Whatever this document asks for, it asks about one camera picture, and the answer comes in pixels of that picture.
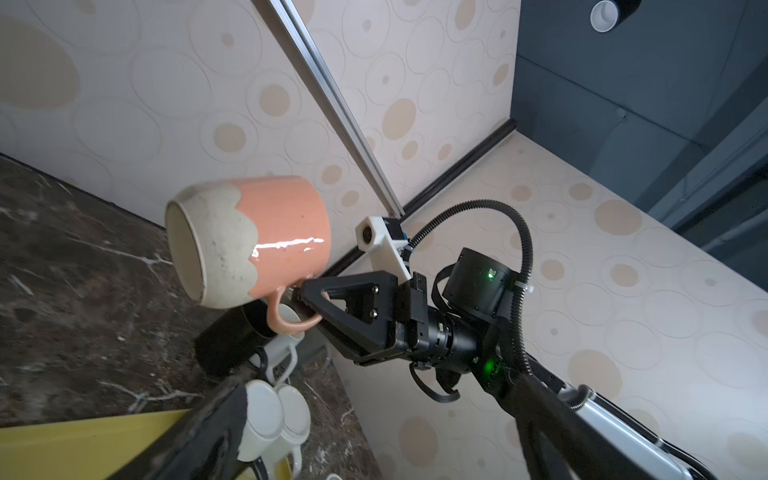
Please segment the peach mug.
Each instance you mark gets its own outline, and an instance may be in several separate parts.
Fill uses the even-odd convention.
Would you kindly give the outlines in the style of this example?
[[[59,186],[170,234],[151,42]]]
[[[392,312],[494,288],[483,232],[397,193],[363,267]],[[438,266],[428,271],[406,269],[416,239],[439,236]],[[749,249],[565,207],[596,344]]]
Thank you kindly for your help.
[[[284,319],[286,289],[321,274],[331,254],[323,199],[300,176],[230,179],[192,185],[165,210],[172,263],[187,296],[211,309],[263,299],[266,323],[295,335],[316,326],[315,314]]]

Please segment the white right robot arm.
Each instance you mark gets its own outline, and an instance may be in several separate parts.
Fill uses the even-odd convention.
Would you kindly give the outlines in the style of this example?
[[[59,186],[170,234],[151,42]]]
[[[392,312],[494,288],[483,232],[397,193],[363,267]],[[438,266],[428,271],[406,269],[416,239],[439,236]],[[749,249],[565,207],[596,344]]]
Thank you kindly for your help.
[[[405,360],[412,376],[433,370],[433,401],[460,395],[473,376],[516,423],[534,479],[708,479],[693,456],[585,385],[571,386],[537,360],[526,369],[500,345],[509,328],[517,273],[464,249],[433,282],[375,271],[309,280],[297,299],[320,315],[321,331],[360,366]]]

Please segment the yellow tray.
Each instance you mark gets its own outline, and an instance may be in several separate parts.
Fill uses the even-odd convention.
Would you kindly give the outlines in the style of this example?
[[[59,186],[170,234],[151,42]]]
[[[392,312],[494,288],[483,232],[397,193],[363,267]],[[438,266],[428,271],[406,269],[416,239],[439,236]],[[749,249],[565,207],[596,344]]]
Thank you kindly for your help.
[[[4,428],[1,476],[111,478],[190,410]]]

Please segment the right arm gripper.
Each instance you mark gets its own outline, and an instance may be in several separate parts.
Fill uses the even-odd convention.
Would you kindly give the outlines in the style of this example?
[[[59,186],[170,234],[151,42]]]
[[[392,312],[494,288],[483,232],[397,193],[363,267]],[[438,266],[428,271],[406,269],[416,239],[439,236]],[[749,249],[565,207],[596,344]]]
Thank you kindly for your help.
[[[321,317],[318,328],[342,354],[381,354],[395,338],[398,359],[469,373],[479,334],[428,304],[424,275],[397,287],[385,271],[321,277],[304,281],[292,299]],[[651,477],[536,377],[517,378],[511,406],[532,479]]]

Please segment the white round mug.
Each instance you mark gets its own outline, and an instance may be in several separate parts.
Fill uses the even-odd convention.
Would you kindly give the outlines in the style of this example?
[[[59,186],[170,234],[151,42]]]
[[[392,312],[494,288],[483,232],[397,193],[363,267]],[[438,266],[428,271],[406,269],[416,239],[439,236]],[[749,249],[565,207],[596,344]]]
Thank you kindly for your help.
[[[258,347],[248,361],[272,386],[278,386],[285,383],[296,368],[299,360],[297,347],[304,338],[304,332],[277,334],[264,346]]]

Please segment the black right corner post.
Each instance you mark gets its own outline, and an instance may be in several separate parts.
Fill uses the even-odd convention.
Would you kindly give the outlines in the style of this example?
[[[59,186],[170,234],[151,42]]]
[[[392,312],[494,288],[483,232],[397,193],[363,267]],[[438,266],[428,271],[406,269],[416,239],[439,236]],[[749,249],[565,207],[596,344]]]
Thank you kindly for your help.
[[[478,163],[486,154],[499,145],[509,135],[511,135],[518,126],[518,122],[514,118],[504,121],[496,130],[494,130],[488,137],[481,141],[476,147],[470,150],[466,155],[460,158],[460,160],[447,169],[444,173],[439,175],[433,182],[427,187],[421,190],[410,202],[404,207],[403,220],[408,220],[414,216],[422,207],[441,194],[445,189],[451,186],[457,179],[459,179],[466,171],[471,169],[476,163]],[[338,261],[328,267],[322,274],[322,277],[338,276],[343,273],[347,268],[352,266],[356,261],[365,255],[358,247],[349,250]]]

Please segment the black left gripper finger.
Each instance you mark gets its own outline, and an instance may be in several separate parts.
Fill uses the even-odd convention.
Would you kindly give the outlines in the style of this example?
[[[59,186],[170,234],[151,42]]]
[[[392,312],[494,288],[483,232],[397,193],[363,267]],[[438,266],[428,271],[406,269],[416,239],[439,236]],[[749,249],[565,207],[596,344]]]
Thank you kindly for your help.
[[[245,382],[229,377],[112,479],[235,479],[247,419]]]

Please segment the cream mug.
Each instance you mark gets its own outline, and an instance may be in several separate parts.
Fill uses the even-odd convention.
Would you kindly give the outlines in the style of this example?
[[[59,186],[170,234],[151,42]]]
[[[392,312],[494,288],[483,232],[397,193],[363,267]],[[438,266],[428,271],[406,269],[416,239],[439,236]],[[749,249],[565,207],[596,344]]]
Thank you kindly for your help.
[[[302,447],[311,430],[310,410],[295,387],[281,384],[276,391],[283,407],[284,424],[261,459],[270,479],[297,479],[303,467]]]

